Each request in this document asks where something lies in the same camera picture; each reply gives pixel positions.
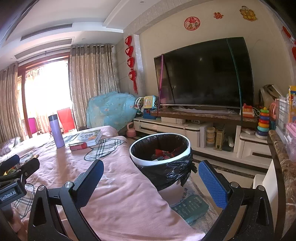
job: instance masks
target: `purple thermos bottle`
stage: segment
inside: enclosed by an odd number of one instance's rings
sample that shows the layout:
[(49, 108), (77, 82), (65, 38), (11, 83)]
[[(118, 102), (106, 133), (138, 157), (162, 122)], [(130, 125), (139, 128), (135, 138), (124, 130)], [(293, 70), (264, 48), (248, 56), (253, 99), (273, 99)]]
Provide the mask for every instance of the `purple thermos bottle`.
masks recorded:
[(65, 145), (61, 129), (59, 127), (59, 120), (57, 115), (51, 115), (48, 117), (50, 128), (52, 130), (52, 135), (54, 137), (54, 142), (56, 143), (57, 148), (60, 148)]

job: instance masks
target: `black garbage bag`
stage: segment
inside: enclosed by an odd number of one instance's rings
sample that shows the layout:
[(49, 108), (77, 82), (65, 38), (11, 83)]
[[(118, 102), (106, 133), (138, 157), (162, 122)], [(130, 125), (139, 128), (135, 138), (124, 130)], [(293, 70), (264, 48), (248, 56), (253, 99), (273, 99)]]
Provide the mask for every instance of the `black garbage bag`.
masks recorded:
[[(156, 149), (173, 152), (179, 149), (183, 153), (189, 146), (186, 138), (177, 134), (159, 134), (137, 141), (131, 148), (131, 153), (142, 160), (153, 161), (153, 154)], [(137, 166), (139, 170), (149, 178), (157, 191), (163, 190), (173, 185), (180, 179), (181, 186), (184, 186), (190, 176), (191, 171), (197, 172), (197, 168), (192, 163), (192, 151), (187, 156), (183, 156), (173, 162), (155, 166)]]
[(181, 181), (181, 186), (184, 186), (191, 171), (197, 173), (197, 168), (192, 162), (192, 159), (192, 153), (190, 153), (173, 162), (156, 166), (137, 166), (137, 168), (149, 178), (157, 191), (160, 191), (173, 185), (179, 179)]

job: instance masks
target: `beige curtain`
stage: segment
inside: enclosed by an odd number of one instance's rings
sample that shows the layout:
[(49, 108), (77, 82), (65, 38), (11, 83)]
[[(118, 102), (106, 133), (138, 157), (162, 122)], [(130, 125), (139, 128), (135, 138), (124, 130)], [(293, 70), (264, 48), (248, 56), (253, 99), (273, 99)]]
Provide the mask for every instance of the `beige curtain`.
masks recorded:
[(73, 47), (70, 51), (70, 85), (77, 128), (86, 127), (86, 108), (91, 97), (119, 92), (112, 46)]
[(24, 140), (17, 103), (18, 64), (11, 64), (0, 71), (0, 142), (14, 137)]

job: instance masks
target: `black tv screen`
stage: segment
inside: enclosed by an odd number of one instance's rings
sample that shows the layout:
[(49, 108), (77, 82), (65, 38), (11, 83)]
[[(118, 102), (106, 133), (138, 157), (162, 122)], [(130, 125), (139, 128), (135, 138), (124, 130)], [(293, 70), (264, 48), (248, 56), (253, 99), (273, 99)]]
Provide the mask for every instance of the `black tv screen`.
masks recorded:
[[(154, 63), (159, 87), (161, 56)], [(253, 106), (252, 69), (243, 37), (193, 44), (164, 54), (160, 103), (240, 107), (239, 82), (242, 103)]]

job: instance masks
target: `air conditioning vent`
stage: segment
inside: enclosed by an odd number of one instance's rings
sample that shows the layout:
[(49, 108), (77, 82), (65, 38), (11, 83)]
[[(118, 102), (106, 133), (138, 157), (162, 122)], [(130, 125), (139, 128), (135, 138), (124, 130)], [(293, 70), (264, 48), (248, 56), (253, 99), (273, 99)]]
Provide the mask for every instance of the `air conditioning vent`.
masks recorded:
[(48, 49), (48, 48), (57, 47), (57, 46), (61, 46), (61, 45), (70, 45), (70, 44), (72, 44), (72, 38), (58, 40), (58, 41), (54, 41), (54, 42), (50, 42), (50, 43), (46, 43), (46, 44), (41, 44), (41, 45), (35, 46), (33, 48), (27, 49), (25, 51), (22, 51), (22, 52), (16, 54), (15, 58), (20, 59), (26, 55), (38, 52), (43, 49)]
[(26, 35), (22, 36), (20, 40), (23, 41), (23, 40), (25, 40), (27, 38), (30, 38), (30, 37), (33, 37), (35, 35), (43, 34), (43, 33), (49, 32), (49, 31), (53, 31), (53, 30), (71, 28), (72, 25), (73, 25), (72, 23), (68, 23), (68, 24), (61, 24), (61, 25), (52, 26), (52, 27), (49, 27), (49, 28), (44, 28), (44, 29), (41, 29), (41, 30), (38, 30), (38, 31), (35, 31), (35, 32), (32, 32), (32, 33), (26, 34)]

